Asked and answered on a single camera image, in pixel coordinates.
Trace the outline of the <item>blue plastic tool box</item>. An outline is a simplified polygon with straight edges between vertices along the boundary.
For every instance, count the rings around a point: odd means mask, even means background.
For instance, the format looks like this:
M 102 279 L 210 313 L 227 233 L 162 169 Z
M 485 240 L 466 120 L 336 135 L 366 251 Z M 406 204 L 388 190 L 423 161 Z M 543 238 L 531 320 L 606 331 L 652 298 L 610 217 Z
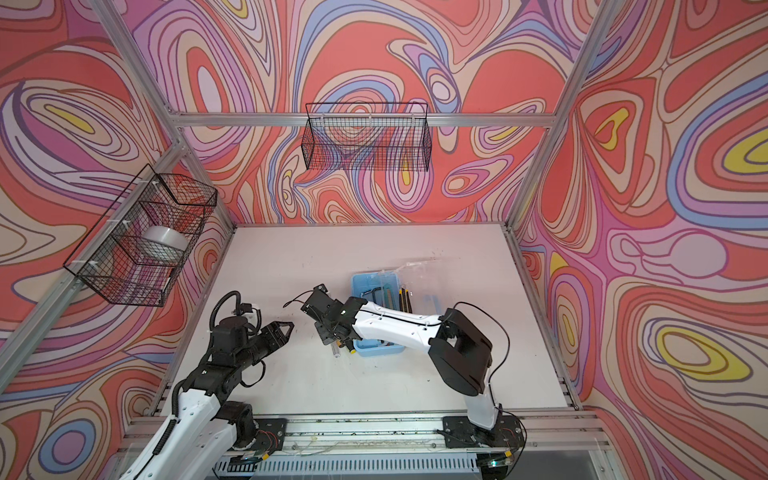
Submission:
M 400 310 L 400 281 L 394 270 L 354 274 L 350 280 L 351 293 L 379 306 Z M 363 358 L 397 355 L 404 346 L 382 340 L 354 340 L 357 354 Z

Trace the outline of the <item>teal utility knife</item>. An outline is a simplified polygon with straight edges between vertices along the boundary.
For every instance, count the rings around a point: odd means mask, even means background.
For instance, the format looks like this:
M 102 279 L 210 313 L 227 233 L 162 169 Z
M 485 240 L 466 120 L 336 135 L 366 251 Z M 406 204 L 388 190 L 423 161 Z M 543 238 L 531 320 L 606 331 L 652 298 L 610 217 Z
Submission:
M 383 287 L 384 292 L 384 307 L 392 309 L 394 307 L 394 297 L 389 286 Z

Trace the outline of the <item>yellow black utility knife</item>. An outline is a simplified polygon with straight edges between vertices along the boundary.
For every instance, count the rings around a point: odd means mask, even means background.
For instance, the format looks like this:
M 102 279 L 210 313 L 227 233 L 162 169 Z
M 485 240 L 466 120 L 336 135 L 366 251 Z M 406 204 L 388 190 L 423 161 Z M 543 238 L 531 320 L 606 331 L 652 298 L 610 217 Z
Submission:
M 399 292 L 400 298 L 400 310 L 405 313 L 412 313 L 412 304 L 410 300 L 409 291 L 405 288 L 401 288 Z

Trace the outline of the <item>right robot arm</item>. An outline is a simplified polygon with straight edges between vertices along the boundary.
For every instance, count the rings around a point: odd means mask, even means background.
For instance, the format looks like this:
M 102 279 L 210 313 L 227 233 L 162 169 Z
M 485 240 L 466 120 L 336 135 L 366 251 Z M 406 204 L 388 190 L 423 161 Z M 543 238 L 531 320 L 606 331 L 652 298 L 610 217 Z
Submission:
M 394 310 L 363 297 L 341 302 L 320 284 L 304 293 L 301 311 L 313 321 L 325 345 L 365 356 L 387 349 L 410 349 L 429 357 L 448 388 L 460 394 L 466 415 L 448 416 L 438 434 L 448 448 L 497 447 L 505 440 L 503 407 L 495 401 L 493 344 L 460 309 L 458 301 L 442 314 Z

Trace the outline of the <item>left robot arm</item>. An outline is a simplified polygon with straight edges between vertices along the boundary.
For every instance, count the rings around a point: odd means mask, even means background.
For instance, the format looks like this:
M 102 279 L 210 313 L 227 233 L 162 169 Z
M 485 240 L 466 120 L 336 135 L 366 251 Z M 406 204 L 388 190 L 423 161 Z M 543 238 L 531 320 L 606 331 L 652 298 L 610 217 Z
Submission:
M 168 397 L 170 415 L 127 466 L 123 479 L 204 479 L 229 450 L 245 449 L 259 428 L 249 403 L 232 401 L 243 373 L 287 345 L 295 325 L 265 324 L 261 310 L 226 293 L 208 320 L 209 340 L 197 366 L 177 382 Z

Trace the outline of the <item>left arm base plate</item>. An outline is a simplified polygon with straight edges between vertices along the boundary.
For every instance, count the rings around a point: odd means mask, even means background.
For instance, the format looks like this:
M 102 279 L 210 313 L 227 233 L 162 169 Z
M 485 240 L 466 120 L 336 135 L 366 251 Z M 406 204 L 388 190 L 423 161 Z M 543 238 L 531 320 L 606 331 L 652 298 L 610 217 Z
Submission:
M 211 440 L 227 445 L 232 451 L 254 450 L 272 454 L 283 449 L 287 426 L 288 419 L 283 417 L 257 417 L 250 422 L 214 419 L 208 424 L 203 438 L 205 443 Z

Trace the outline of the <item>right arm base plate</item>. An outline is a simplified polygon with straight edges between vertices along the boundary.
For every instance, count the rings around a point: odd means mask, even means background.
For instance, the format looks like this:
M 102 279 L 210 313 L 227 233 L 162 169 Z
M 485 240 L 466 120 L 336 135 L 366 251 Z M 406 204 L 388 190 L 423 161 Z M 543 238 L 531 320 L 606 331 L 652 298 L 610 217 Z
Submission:
M 527 442 L 527 431 L 514 414 L 502 413 L 496 424 L 484 429 L 472 424 L 466 416 L 445 416 L 442 427 L 435 430 L 447 448 L 505 448 L 517 451 Z

